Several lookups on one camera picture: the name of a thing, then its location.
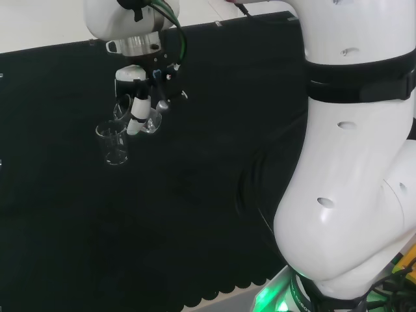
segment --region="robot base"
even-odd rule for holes
[[[377,280],[387,276],[391,273],[393,265],[388,265],[382,273],[380,273]],[[291,280],[293,276],[293,269],[286,266],[276,275],[263,289],[257,294],[254,299],[251,312],[310,312],[310,310],[301,303],[297,296],[293,296],[291,292]],[[300,291],[303,296],[307,297],[302,284],[299,284]],[[369,294],[367,301],[378,301],[383,298],[375,293]]]

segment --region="black cable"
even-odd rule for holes
[[[397,271],[373,284],[373,286],[363,298],[366,298],[371,291],[374,291],[375,293],[378,293],[387,298],[388,301],[369,302],[367,303],[367,309],[371,310],[378,307],[387,306],[388,311],[393,310],[396,312],[410,312],[411,310],[414,310],[416,308],[416,293],[413,290],[407,289],[408,287],[405,286],[405,281],[406,276],[410,272],[413,272],[413,266],[415,264],[416,258],[410,262],[410,264],[405,269]],[[400,278],[399,284],[398,287],[394,288],[394,291],[390,296],[376,289],[378,286],[384,284],[385,282],[396,278]]]
[[[175,21],[173,18],[171,18],[169,16],[169,14],[165,13],[162,9],[160,9],[157,5],[154,5],[153,3],[149,4],[149,7],[151,7],[152,9],[156,10],[157,12],[159,12],[160,14],[162,14],[162,16],[164,18],[166,18],[168,21],[170,21],[172,24],[174,24],[176,26],[176,29],[179,33],[179,39],[181,42],[181,46],[183,44],[184,46],[184,52],[183,55],[179,56],[179,60],[176,62],[178,65],[181,65],[183,60],[185,59],[186,55],[187,55],[187,51],[188,51],[188,39],[187,36],[185,35],[185,32],[183,31],[181,25]]]
[[[247,18],[249,18],[251,21],[254,21],[254,22],[258,23],[258,24],[262,24],[262,25],[269,25],[269,26],[278,25],[278,24],[287,24],[287,25],[290,25],[290,23],[287,23],[286,21],[284,21],[284,22],[281,22],[281,21],[263,21],[262,19],[259,19],[259,18],[255,17],[255,16],[252,16],[252,15],[248,12],[247,8],[246,8],[244,5],[242,5],[242,4],[240,4],[240,3],[234,3],[234,5],[235,5],[237,8],[239,8],[239,10],[240,10],[240,11],[241,11],[241,12],[242,12],[245,16],[247,16]]]

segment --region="black strap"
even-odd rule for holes
[[[330,298],[324,296],[318,289],[318,287],[310,279],[307,279],[303,276],[299,276],[299,278],[301,279],[305,292],[310,298],[310,302],[312,303],[311,312],[328,312],[334,310],[361,311],[363,308],[363,302],[364,308],[366,308],[365,299],[363,300],[362,298],[356,298],[353,300],[341,300]]]
[[[133,119],[133,120],[138,121],[140,124],[144,124],[144,123],[146,123],[146,121],[147,121],[147,119],[140,119],[140,118],[137,118],[136,116],[134,116],[134,115],[133,115],[133,114],[131,114],[131,113],[130,113],[130,118],[131,118],[131,119]]]
[[[416,88],[416,49],[402,57],[347,66],[308,63],[307,93],[327,103],[406,100]]]

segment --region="green light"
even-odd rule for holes
[[[267,296],[268,292],[269,292],[268,288],[266,288],[262,292],[260,292],[257,295],[257,298],[255,299],[255,302],[258,303],[258,302],[263,301],[263,299]]]
[[[288,312],[289,307],[287,306],[286,302],[282,302],[276,309],[276,312]]]

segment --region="hole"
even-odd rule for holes
[[[325,208],[335,208],[335,204],[328,198],[318,198],[318,202]]]
[[[344,130],[355,130],[357,129],[357,124],[354,122],[340,122],[338,123],[338,127]]]
[[[406,193],[408,191],[408,188],[403,183],[400,183],[399,185],[403,193]]]

